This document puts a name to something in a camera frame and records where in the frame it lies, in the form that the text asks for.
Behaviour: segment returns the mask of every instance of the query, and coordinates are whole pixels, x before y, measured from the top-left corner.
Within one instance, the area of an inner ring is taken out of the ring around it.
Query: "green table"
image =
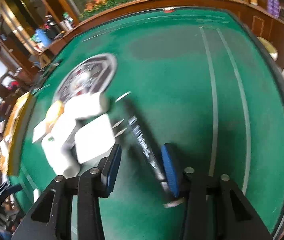
[[[266,50],[233,16],[205,8],[128,15],[65,46],[54,59],[63,62],[37,95],[19,176],[10,177],[24,187],[16,194],[22,209],[31,207],[35,187],[43,190],[55,177],[41,143],[31,143],[33,128],[68,72],[105,52],[118,63],[106,95],[114,101],[131,91],[159,146],[175,143],[184,167],[228,174],[275,234],[284,218],[284,81]],[[112,104],[111,120],[118,121],[119,114]],[[162,190],[130,151],[126,133],[114,192],[100,200],[106,239],[177,239],[185,206],[163,208]]]

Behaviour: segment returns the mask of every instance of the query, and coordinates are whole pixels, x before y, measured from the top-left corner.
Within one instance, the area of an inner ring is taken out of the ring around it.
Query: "green table surface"
[[[27,211],[33,190],[55,177],[33,128],[59,83],[77,64],[112,53],[118,68],[105,93],[111,101],[131,91],[159,146],[175,143],[184,167],[228,174],[272,231],[284,202],[284,106],[269,67],[247,33],[226,12],[179,9],[120,18],[82,33],[57,55],[25,134],[16,198]],[[120,111],[111,104],[112,122]],[[100,199],[106,239],[177,239],[185,205],[164,208],[160,185],[123,135],[114,192]],[[82,166],[82,171],[94,163]],[[76,223],[73,221],[73,236]]]

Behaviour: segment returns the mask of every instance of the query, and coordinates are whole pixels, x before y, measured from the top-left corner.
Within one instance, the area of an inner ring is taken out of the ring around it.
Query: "silver screw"
[[[222,174],[222,175],[221,175],[221,180],[229,181],[229,175],[227,175],[227,174]]]
[[[194,173],[194,169],[193,169],[192,167],[186,167],[186,168],[184,169],[184,172],[185,172],[186,174],[192,174],[192,173]]]
[[[60,182],[60,181],[63,180],[63,178],[64,177],[62,175],[58,175],[58,176],[55,177],[55,182]]]
[[[97,174],[99,171],[100,171],[100,169],[96,168],[96,167],[90,169],[91,174]]]

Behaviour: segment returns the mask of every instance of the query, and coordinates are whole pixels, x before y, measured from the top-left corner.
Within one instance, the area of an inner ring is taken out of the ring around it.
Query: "green felt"
[[[251,165],[246,195],[272,231],[284,201],[284,107],[260,51],[240,26],[220,11],[142,13],[99,26],[69,42],[56,58],[63,62],[46,81],[49,87],[37,95],[23,143],[21,162],[36,187],[43,190],[55,173],[41,143],[31,144],[33,128],[44,119],[67,73],[88,57],[105,52],[113,53],[118,63],[106,95],[114,100],[132,91],[130,97],[158,145],[175,143],[182,165],[204,173],[209,172],[213,138],[212,62],[218,121],[214,175],[226,173],[242,188],[248,152]],[[234,66],[244,87],[249,126]],[[120,119],[116,104],[109,115],[112,122]],[[248,129],[250,151],[246,148]],[[177,239],[185,206],[163,208],[162,190],[147,165],[130,150],[133,140],[128,131],[121,142],[122,160],[114,192],[100,200],[106,239]],[[17,195],[25,211],[30,207],[26,195]]]

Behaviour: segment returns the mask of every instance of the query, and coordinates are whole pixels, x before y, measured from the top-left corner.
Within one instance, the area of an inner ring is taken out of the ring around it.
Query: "wooden chair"
[[[6,77],[10,77],[16,80],[20,88],[18,88],[18,90],[16,90],[15,92],[7,89],[4,85],[2,85],[2,82]],[[21,79],[12,76],[9,73],[9,70],[7,70],[7,72],[0,78],[0,97],[4,101],[0,106],[0,116],[3,117],[5,120],[8,120],[17,99],[29,90],[29,87],[24,84]]]

